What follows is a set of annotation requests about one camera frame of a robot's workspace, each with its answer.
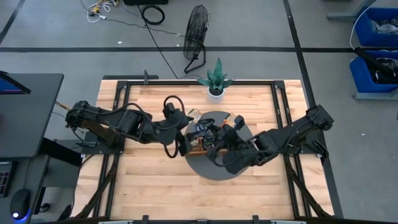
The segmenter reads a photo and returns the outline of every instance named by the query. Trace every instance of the black fan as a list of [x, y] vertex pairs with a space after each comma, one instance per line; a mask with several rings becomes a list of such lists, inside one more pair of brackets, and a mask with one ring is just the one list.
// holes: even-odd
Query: black fan
[[[193, 8], [188, 21], [187, 31], [184, 40], [184, 57], [190, 61], [184, 69], [185, 73], [200, 68], [206, 64], [206, 48], [203, 45], [208, 27], [207, 9], [200, 6]], [[200, 51], [203, 49], [203, 63], [195, 68], [188, 69], [189, 66], [198, 59]]]

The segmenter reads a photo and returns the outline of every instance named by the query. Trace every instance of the keyboard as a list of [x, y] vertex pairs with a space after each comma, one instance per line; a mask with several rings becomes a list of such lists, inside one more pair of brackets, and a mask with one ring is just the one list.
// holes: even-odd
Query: keyboard
[[17, 162], [0, 162], [0, 197], [7, 197]]

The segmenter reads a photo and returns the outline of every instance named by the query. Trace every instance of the succulent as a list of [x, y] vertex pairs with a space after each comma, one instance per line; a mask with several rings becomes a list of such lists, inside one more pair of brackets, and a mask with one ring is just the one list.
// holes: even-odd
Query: succulent
[[232, 80], [225, 80], [226, 76], [227, 74], [223, 75], [223, 66], [220, 58], [218, 58], [214, 72], [212, 73], [210, 70], [207, 70], [207, 80], [199, 78], [198, 82], [208, 86], [215, 93], [222, 94], [223, 89], [232, 84]]

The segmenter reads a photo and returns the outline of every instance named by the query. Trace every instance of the white pot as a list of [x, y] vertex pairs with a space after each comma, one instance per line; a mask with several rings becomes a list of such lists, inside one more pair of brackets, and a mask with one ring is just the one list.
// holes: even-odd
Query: white pot
[[223, 93], [219, 96], [212, 95], [210, 93], [210, 88], [207, 87], [207, 99], [209, 100], [210, 103], [221, 103], [224, 98], [224, 93], [225, 93], [225, 89], [223, 89]]

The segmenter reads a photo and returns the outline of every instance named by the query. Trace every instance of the potted plant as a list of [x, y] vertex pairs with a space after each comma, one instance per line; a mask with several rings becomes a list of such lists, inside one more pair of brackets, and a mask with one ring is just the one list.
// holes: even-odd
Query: potted plant
[[216, 67], [212, 73], [207, 70], [207, 80], [202, 78], [198, 79], [198, 82], [207, 86], [208, 100], [212, 103], [221, 103], [223, 101], [225, 88], [232, 84], [232, 80], [225, 80], [226, 74], [223, 75], [223, 66], [220, 58], [217, 59]]

